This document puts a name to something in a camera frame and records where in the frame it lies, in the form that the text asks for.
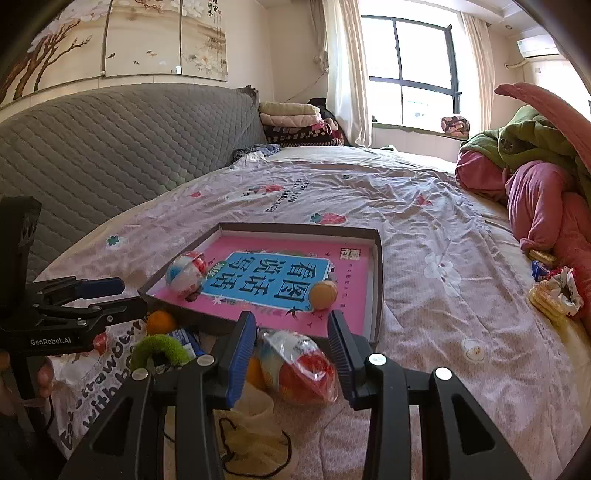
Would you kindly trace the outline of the person's left hand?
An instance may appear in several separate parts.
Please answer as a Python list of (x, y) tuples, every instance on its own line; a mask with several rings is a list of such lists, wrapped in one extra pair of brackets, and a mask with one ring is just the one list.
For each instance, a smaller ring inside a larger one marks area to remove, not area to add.
[[(10, 355), (8, 352), (1, 352), (1, 374), (4, 374), (10, 367)], [(36, 374), (37, 397), (32, 402), (33, 406), (44, 406), (45, 401), (50, 397), (53, 390), (54, 370), (51, 361), (48, 358), (43, 360)], [(1, 413), (12, 417), (17, 413), (19, 401), (17, 396), (12, 393), (4, 379), (1, 379)]]

